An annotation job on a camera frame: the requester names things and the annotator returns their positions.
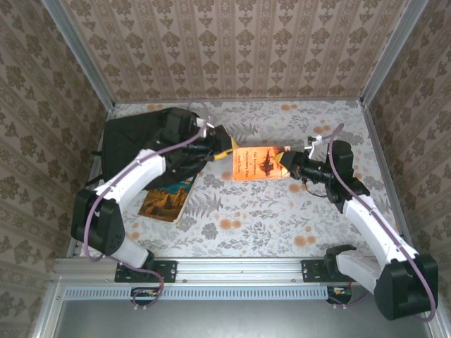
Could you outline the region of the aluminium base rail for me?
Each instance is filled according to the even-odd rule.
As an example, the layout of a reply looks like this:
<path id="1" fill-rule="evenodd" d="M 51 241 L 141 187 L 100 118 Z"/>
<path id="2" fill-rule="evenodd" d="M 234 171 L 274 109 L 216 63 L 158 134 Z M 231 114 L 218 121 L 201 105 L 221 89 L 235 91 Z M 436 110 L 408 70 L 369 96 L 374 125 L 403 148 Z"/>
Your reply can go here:
<path id="1" fill-rule="evenodd" d="M 175 286 L 188 285 L 301 285 L 311 269 L 307 257 L 292 258 L 174 258 Z M 112 286 L 117 263 L 103 259 L 92 263 L 85 257 L 56 260 L 51 280 L 76 285 Z"/>

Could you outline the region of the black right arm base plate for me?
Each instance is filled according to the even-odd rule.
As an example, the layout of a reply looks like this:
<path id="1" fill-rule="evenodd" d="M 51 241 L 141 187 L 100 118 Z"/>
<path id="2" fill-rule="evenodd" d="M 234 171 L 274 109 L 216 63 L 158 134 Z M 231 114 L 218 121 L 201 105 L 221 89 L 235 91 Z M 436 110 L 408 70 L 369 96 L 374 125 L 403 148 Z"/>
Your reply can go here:
<path id="1" fill-rule="evenodd" d="M 304 282 L 332 282 L 333 278 L 326 268 L 323 259 L 308 259 L 301 261 L 302 278 Z"/>

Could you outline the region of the teal geography paperback book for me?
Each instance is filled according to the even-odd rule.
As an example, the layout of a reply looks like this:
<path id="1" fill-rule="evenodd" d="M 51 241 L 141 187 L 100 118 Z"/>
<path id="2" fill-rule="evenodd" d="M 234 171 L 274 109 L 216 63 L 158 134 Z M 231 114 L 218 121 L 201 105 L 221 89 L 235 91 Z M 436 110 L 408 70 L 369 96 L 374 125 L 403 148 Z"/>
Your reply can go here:
<path id="1" fill-rule="evenodd" d="M 197 175 L 167 187 L 149 190 L 138 214 L 154 220 L 177 224 L 190 197 Z"/>

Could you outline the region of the black backpack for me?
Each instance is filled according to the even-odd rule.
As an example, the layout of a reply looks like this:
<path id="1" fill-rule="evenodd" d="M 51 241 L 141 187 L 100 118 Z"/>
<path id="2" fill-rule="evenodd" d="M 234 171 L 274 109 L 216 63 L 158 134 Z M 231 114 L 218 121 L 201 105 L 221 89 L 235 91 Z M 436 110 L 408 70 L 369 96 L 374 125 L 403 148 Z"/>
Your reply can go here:
<path id="1" fill-rule="evenodd" d="M 143 149 L 158 151 L 173 146 L 174 143 L 165 141 L 162 136 L 168 109 L 170 108 L 108 121 L 104 128 L 101 151 L 92 152 L 101 159 L 101 173 L 85 185 L 89 186 L 100 180 L 107 182 Z M 198 174 L 207 163 L 193 169 L 168 169 L 167 153 L 163 156 L 166 159 L 166 171 L 149 182 L 145 187 L 146 190 L 163 188 L 186 180 Z"/>

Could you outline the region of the orange Huckleberry Finn book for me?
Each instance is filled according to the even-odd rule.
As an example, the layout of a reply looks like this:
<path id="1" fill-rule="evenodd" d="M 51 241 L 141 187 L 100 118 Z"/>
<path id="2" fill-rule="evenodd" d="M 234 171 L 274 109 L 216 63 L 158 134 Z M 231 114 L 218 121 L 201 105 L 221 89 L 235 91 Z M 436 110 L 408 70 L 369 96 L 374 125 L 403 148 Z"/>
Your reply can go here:
<path id="1" fill-rule="evenodd" d="M 288 170 L 277 162 L 277 159 L 278 154 L 290 150 L 290 146 L 253 146 L 234 149 L 233 180 L 243 182 L 288 177 Z"/>

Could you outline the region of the floral table cover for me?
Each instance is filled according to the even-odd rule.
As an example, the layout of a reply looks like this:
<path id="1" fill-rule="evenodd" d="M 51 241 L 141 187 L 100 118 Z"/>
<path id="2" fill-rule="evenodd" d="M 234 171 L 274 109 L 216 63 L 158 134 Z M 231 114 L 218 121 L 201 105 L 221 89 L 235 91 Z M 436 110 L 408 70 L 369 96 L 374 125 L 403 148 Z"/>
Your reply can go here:
<path id="1" fill-rule="evenodd" d="M 328 135 L 343 125 L 340 138 L 351 144 L 355 176 L 384 218 L 397 226 L 358 101 L 211 101 L 184 108 L 224 126 L 240 146 L 299 151 L 309 135 Z M 125 233 L 158 257 L 321 256 L 340 244 L 370 254 L 357 227 L 324 194 L 320 184 L 290 178 L 236 182 L 227 157 L 198 174 L 176 223 L 140 215 L 146 194 L 139 193 L 124 212 Z"/>

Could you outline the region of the grey metal panel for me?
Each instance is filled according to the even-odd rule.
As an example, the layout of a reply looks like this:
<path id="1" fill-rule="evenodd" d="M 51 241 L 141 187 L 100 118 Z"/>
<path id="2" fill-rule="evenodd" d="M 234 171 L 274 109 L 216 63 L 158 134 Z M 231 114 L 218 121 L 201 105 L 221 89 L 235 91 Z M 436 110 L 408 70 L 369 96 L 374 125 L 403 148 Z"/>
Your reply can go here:
<path id="1" fill-rule="evenodd" d="M 440 309 L 429 323 L 386 320 L 371 298 L 354 306 L 319 300 L 68 300 L 50 287 L 32 338 L 451 338 Z"/>

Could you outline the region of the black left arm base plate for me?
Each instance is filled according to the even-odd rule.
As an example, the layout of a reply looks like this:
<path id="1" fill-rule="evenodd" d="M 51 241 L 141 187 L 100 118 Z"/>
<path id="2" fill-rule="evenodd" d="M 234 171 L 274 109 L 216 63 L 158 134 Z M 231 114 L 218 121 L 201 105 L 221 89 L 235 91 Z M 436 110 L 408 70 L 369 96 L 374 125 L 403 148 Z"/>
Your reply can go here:
<path id="1" fill-rule="evenodd" d="M 152 270 L 159 274 L 164 282 L 174 283 L 178 270 L 178 262 L 155 260 Z M 116 266 L 114 281 L 117 283 L 157 283 L 159 279 L 152 274 L 137 272 L 136 270 L 131 270 L 118 264 Z"/>

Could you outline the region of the aluminium corner post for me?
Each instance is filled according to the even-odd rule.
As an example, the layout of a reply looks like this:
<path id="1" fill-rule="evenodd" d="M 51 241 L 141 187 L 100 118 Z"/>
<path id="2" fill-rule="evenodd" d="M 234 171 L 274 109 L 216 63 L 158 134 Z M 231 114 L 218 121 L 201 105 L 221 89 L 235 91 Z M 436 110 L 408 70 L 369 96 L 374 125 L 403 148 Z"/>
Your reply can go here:
<path id="1" fill-rule="evenodd" d="M 45 8 L 55 22 L 84 74 L 95 90 L 107 113 L 114 110 L 115 99 L 101 76 L 99 68 L 95 65 L 85 43 L 82 41 L 75 25 L 60 0 L 42 0 Z"/>
<path id="2" fill-rule="evenodd" d="M 408 1 L 381 57 L 378 59 L 378 62 L 360 95 L 360 102 L 363 107 L 368 106 L 375 97 L 396 58 L 400 55 L 402 47 L 414 29 L 416 22 L 423 13 L 427 3 L 428 0 Z"/>

